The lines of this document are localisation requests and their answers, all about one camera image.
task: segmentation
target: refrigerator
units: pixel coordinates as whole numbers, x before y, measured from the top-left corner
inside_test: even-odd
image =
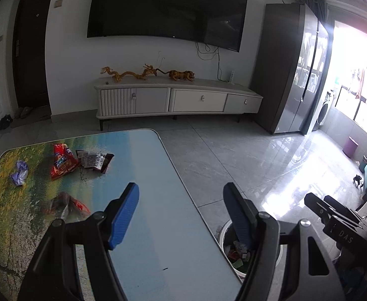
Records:
[[[267,4],[250,89],[263,96],[256,122],[270,133],[307,132],[328,33],[304,4]]]

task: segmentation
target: light switch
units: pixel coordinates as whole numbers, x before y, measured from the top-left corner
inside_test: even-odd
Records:
[[[62,6],[62,1],[63,0],[56,0],[55,3],[54,3],[54,8],[59,8]]]

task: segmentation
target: television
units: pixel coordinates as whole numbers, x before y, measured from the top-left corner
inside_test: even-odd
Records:
[[[92,0],[87,37],[180,38],[239,52],[247,0]]]

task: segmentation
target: candy wrapper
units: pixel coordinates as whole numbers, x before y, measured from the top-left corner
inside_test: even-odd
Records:
[[[90,210],[82,202],[63,191],[48,202],[44,212],[55,213],[56,218],[61,218],[65,222],[80,221],[90,215]]]
[[[16,169],[17,172],[10,175],[10,178],[15,186],[21,186],[24,185],[24,181],[27,178],[27,175],[29,173],[29,167],[27,166],[27,163],[24,161],[17,161],[16,162]]]
[[[90,153],[85,150],[77,150],[78,161],[85,169],[98,170],[105,173],[114,154]]]
[[[78,165],[78,160],[74,158],[74,154],[67,144],[54,144],[54,164],[51,169],[51,178],[53,180],[72,172]]]

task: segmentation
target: doormat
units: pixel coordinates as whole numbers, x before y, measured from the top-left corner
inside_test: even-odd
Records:
[[[26,125],[34,122],[44,121],[51,118],[51,108],[49,106],[39,107],[33,109],[30,114],[24,119],[13,119],[10,124],[11,128],[20,127],[21,125]]]

